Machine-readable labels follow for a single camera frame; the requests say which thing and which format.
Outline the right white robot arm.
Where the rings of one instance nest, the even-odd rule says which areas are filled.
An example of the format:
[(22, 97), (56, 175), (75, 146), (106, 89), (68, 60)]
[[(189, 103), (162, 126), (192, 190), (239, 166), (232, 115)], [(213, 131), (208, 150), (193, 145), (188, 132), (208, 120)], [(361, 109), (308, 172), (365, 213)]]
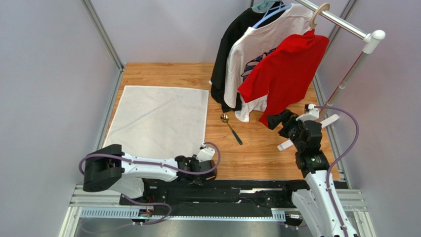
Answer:
[(278, 134), (296, 148), (296, 165), (304, 177), (284, 188), (314, 237), (357, 237), (330, 177), (332, 168), (321, 150), (323, 135), (318, 115), (317, 106), (308, 105), (301, 116), (285, 109), (267, 117), (269, 129), (283, 126)]

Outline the white cloth napkin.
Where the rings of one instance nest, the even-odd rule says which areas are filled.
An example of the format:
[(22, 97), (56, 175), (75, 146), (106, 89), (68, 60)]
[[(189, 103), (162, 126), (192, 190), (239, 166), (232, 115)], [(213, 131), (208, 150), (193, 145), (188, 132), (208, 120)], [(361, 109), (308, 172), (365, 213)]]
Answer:
[(209, 92), (125, 86), (104, 141), (146, 158), (190, 157), (205, 140)]

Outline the gold spoon green handle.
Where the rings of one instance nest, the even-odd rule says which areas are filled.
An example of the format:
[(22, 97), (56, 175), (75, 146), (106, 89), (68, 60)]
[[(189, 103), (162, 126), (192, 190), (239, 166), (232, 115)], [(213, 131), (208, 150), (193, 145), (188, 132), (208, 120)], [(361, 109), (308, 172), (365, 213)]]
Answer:
[(228, 127), (230, 128), (233, 136), (235, 137), (235, 139), (239, 143), (239, 145), (243, 145), (243, 142), (242, 142), (241, 138), (238, 136), (238, 134), (235, 132), (235, 130), (232, 128), (232, 126), (229, 124), (229, 116), (227, 114), (221, 114), (220, 120), (223, 123), (228, 125)]

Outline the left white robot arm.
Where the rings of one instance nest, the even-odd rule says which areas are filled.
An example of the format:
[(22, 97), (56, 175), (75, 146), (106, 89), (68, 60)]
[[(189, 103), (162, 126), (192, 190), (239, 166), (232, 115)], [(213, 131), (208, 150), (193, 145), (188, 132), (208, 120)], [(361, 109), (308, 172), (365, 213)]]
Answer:
[(84, 176), (85, 192), (112, 190), (135, 199), (147, 193), (147, 180), (201, 186), (217, 176), (220, 161), (220, 150), (211, 142), (202, 143), (198, 154), (191, 157), (165, 159), (132, 155), (124, 152), (120, 144), (112, 144), (86, 155), (78, 169)]

